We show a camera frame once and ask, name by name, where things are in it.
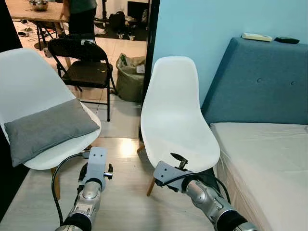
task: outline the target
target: black bag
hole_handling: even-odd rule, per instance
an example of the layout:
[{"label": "black bag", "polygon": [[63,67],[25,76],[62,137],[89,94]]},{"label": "black bag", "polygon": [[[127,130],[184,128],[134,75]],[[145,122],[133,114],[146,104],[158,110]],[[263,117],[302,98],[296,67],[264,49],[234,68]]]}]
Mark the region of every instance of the black bag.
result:
[{"label": "black bag", "polygon": [[123,11],[118,11],[109,16],[109,25],[115,31],[125,31],[125,15]]}]

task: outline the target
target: wooden chair leg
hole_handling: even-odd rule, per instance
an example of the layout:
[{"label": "wooden chair leg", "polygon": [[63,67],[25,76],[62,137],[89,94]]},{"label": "wooden chair leg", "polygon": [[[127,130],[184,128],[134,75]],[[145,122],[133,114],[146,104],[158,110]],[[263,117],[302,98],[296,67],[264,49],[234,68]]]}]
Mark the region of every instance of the wooden chair leg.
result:
[{"label": "wooden chair leg", "polygon": [[143,145],[141,145],[138,149],[137,149],[137,152],[140,152],[142,149],[144,149],[145,148],[145,146],[144,146],[144,144]]},{"label": "wooden chair leg", "polygon": [[[57,167],[53,167],[51,168],[51,177],[53,176],[55,170],[56,170]],[[55,190],[55,193],[56,193],[56,197],[58,200],[60,200],[60,182],[59,182],[59,176],[57,176],[55,179],[54,179],[54,190]]]},{"label": "wooden chair leg", "polygon": [[90,151],[92,148],[92,145],[90,144],[88,147],[85,148],[86,151]]},{"label": "wooden chair leg", "polygon": [[146,193],[146,196],[150,196],[151,195],[151,192],[153,190],[154,185],[155,185],[155,178],[152,177],[151,182],[150,182],[150,186],[149,186],[148,191]]}]

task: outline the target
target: blue wall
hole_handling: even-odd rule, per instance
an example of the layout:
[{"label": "blue wall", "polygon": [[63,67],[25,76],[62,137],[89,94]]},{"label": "blue wall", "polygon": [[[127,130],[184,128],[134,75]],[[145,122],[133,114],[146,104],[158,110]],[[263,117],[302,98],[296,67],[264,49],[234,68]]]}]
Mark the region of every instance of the blue wall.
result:
[{"label": "blue wall", "polygon": [[184,55],[197,66],[200,103],[232,37],[242,32],[308,43],[307,0],[160,0],[154,60]]}]

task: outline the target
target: person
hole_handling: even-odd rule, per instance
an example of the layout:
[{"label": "person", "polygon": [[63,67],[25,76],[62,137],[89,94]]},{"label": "person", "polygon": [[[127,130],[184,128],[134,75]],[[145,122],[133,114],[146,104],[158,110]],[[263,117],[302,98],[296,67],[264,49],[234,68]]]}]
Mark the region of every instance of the person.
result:
[{"label": "person", "polygon": [[103,34],[103,30],[94,31],[94,16],[96,14],[96,0],[63,0],[60,18],[63,16],[68,22],[70,35]]}]

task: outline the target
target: black remote control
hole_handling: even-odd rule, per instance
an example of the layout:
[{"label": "black remote control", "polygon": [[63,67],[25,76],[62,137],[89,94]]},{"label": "black remote control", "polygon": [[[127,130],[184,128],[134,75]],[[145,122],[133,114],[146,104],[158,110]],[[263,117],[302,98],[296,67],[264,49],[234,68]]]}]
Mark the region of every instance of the black remote control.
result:
[{"label": "black remote control", "polygon": [[290,38],[290,37],[277,37],[277,38],[275,38],[275,41],[283,42],[283,43],[292,43],[292,44],[299,43],[298,39]]}]

